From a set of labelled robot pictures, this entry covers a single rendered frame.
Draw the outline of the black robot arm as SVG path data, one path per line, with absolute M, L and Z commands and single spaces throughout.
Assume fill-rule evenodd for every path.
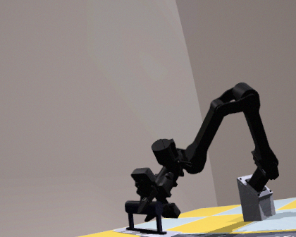
M 230 102 L 232 100 L 235 101 Z M 266 190 L 264 186 L 268 180 L 276 180 L 279 176 L 278 159 L 268 144 L 259 110 L 259 93 L 247 83 L 238 83 L 226 90 L 219 98 L 211 101 L 194 142 L 185 150 L 176 148 L 173 139 L 159 139 L 152 144 L 157 162 L 163 165 L 161 170 L 170 171 L 176 180 L 184 176 L 183 169 L 190 174 L 200 173 L 206 163 L 207 150 L 223 117 L 243 111 L 255 145 L 251 153 L 258 166 L 251 178 L 245 181 L 257 192 Z

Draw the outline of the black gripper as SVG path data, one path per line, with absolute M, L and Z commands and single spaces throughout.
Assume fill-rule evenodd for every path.
M 167 170 L 161 170 L 159 174 L 153 174 L 149 167 L 135 169 L 131 175 L 135 182 L 144 183 L 138 186 L 141 193 L 140 202 L 138 206 L 138 214 L 141 214 L 156 198 L 157 202 L 161 202 L 163 205 L 163 212 L 161 214 L 164 218 L 177 219 L 180 215 L 180 210 L 174 202 L 168 202 L 166 198 L 171 197 L 171 189 L 176 187 L 176 177 Z

